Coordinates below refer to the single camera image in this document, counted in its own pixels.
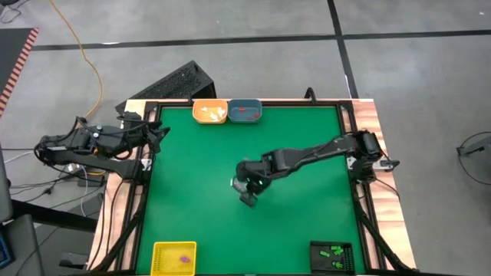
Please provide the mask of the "yellow mesh basket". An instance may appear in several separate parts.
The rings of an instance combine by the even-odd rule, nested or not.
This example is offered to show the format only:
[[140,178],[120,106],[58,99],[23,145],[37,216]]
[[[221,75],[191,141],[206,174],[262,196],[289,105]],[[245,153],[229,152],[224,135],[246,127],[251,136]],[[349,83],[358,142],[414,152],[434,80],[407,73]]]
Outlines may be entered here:
[[[159,241],[153,246],[150,276],[195,276],[195,241]],[[190,262],[182,262],[188,257]]]

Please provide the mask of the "black mat orange striped edge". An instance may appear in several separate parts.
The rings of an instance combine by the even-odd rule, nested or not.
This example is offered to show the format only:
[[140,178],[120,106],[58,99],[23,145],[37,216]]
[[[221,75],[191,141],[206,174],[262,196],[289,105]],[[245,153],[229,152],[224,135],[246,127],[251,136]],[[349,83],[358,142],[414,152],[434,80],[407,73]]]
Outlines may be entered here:
[[38,28],[0,28],[0,118],[38,34]]

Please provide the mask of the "blue plastic bin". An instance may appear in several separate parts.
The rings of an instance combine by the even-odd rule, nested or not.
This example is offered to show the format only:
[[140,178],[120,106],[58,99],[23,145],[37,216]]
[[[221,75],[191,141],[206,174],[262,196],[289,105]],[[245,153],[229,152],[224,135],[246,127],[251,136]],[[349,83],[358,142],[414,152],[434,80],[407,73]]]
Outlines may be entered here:
[[[244,112],[239,112],[239,108],[245,108]],[[260,117],[255,118],[254,113],[259,113]],[[262,102],[257,99],[231,99],[228,102],[228,119],[233,123],[257,123],[262,116]]]

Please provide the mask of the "orange plastic bin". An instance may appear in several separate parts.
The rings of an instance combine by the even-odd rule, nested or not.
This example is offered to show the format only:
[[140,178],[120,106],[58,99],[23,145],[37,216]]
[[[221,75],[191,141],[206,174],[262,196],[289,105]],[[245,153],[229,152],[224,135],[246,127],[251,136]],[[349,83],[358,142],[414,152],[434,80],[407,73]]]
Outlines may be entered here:
[[[201,108],[207,107],[208,111],[203,112]],[[224,117],[221,117],[217,109],[221,107],[224,110]],[[210,113],[214,113],[219,119],[218,122],[214,122],[212,118],[210,118]],[[228,102],[226,100],[221,99],[197,99],[194,101],[193,110],[192,110],[193,118],[198,123],[208,123],[208,124],[220,124],[226,121],[228,116]]]

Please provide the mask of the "black floor bar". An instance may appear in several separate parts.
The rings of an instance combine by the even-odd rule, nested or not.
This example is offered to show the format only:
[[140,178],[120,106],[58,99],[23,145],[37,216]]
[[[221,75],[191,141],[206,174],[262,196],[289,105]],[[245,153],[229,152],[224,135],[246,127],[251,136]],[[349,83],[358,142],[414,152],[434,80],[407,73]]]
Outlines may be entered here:
[[44,225],[52,225],[84,232],[95,232],[97,228],[96,219],[76,215],[70,212],[62,212],[27,202],[20,202],[18,200],[12,200],[12,208],[13,219],[23,215],[30,215],[33,222]]

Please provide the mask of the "wooden table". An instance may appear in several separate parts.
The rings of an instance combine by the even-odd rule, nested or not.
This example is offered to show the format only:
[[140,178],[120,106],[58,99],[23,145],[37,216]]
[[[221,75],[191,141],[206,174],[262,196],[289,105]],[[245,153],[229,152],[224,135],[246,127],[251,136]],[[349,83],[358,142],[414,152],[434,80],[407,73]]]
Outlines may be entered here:
[[[308,99],[260,99],[265,101],[266,104],[273,104],[273,101],[279,101],[281,104],[293,104],[295,101],[299,104],[307,104]],[[377,110],[373,99],[320,99],[320,104],[326,104],[328,101],[334,102],[334,104],[351,104],[351,110],[354,112],[354,121],[358,129],[370,130],[375,132],[381,148],[386,151],[386,145],[381,130],[380,121],[378,119]],[[153,107],[157,103],[159,104],[184,104],[189,106],[185,99],[148,99],[148,100],[128,100],[125,106],[125,111],[136,112],[141,116],[147,116],[150,120],[157,118],[157,108]],[[349,123],[349,119],[343,119],[344,127],[348,130],[354,130],[355,123]],[[371,197],[373,207],[377,219],[377,226],[379,232],[389,244],[393,252],[400,258],[400,260],[408,265],[410,268],[416,268],[414,255],[410,245],[410,239],[407,234],[407,228],[404,222],[404,215],[400,205],[400,200],[397,197],[397,187],[394,181],[392,172],[385,172],[381,170],[376,171],[376,177],[380,181],[370,184]],[[121,178],[115,174],[110,173],[107,177],[106,191],[110,184],[121,183]],[[358,187],[358,191],[365,194],[362,188]],[[369,236],[368,231],[364,232],[366,235],[367,248],[369,252],[369,260],[371,261],[372,268],[379,268],[377,263],[377,257],[375,256],[374,240]]]

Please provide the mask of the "black mesh basket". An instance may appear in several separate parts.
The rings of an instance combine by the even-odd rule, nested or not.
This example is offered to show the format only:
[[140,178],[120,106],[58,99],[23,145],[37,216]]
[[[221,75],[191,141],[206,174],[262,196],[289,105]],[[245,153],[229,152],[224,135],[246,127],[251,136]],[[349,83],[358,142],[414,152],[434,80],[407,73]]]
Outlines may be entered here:
[[[344,253],[340,256],[334,255],[335,251],[331,250],[331,246],[339,246]],[[320,251],[326,251],[330,254],[329,258],[321,256]],[[321,275],[347,275],[352,276],[355,273],[354,253],[352,246],[347,242],[332,242],[332,241],[310,241],[310,269],[311,274]],[[344,267],[342,269],[334,268],[331,263],[333,261],[341,262]]]

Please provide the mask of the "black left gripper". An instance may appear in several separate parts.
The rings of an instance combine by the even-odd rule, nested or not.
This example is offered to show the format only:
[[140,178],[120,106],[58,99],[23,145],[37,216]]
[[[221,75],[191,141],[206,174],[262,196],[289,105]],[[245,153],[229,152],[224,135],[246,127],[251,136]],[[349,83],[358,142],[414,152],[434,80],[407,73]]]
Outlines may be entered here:
[[149,147],[150,152],[158,153],[160,151],[160,142],[170,132],[169,127],[159,129],[161,121],[149,122],[135,112],[124,112],[122,116],[124,123],[123,133],[123,151],[130,151],[134,147]]

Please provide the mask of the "black table foot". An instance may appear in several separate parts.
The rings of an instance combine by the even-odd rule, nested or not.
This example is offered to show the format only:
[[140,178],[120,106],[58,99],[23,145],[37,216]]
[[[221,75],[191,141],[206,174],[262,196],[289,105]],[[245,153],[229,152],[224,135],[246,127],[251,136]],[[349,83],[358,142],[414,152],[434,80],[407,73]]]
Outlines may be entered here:
[[85,270],[87,268],[88,261],[88,255],[64,252],[58,262],[58,266],[62,268]]

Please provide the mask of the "black perforated case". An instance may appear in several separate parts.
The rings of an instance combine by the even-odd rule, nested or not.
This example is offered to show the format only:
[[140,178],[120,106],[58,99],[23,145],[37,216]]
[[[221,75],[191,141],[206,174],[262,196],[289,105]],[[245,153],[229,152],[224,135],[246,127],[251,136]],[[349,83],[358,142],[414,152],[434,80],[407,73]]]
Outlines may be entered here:
[[190,61],[130,97],[144,99],[215,99],[213,79],[195,62]]

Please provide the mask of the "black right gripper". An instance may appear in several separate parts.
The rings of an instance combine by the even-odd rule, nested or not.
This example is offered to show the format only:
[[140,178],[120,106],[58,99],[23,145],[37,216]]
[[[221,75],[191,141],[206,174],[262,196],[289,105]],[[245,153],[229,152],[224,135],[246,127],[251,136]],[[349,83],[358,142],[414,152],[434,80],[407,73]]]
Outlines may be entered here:
[[244,159],[236,166],[234,176],[234,189],[239,193],[239,198],[244,200],[248,207],[255,207],[257,198],[271,184],[270,174],[272,173],[272,161],[269,155],[264,154],[260,160]]

